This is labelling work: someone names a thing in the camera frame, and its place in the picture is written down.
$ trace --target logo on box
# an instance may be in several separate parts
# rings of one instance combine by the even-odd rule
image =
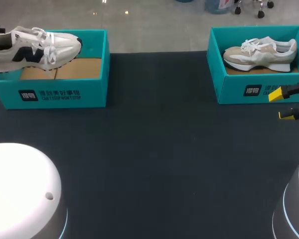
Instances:
[[[262,85],[247,85],[244,96],[258,96]]]
[[[38,101],[38,97],[34,90],[21,90],[19,91],[19,94],[23,101]]]

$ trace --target shoe heel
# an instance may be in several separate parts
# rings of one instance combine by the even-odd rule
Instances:
[[[0,72],[16,71],[25,67],[24,62],[0,63]]]
[[[269,64],[267,68],[273,71],[282,71],[282,72],[289,72],[290,71],[290,64]]]

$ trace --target table surface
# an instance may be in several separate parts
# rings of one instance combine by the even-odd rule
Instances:
[[[272,239],[299,164],[289,107],[217,104],[206,52],[112,54],[106,109],[0,103],[0,142],[52,159],[72,238]]]

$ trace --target cardboard insert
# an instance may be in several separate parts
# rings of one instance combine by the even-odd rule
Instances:
[[[101,58],[76,58],[61,68],[48,72],[40,68],[25,68],[20,80],[99,79],[101,67]]]

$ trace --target brown cardboard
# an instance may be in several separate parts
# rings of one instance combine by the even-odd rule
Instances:
[[[253,75],[253,74],[277,74],[277,73],[283,73],[279,71],[273,71],[268,68],[254,68],[250,71],[238,71],[232,68],[228,68],[225,66],[226,72],[228,75]],[[292,73],[299,73],[299,70],[297,67],[294,67],[291,71]]]
[[[59,68],[56,79],[98,79],[100,77],[102,59],[77,58]]]
[[[61,68],[48,72],[40,68],[25,68],[20,80],[98,79],[101,67],[100,58],[77,58]]]
[[[20,80],[54,80],[56,70],[48,71],[40,68],[25,68],[20,76]]]

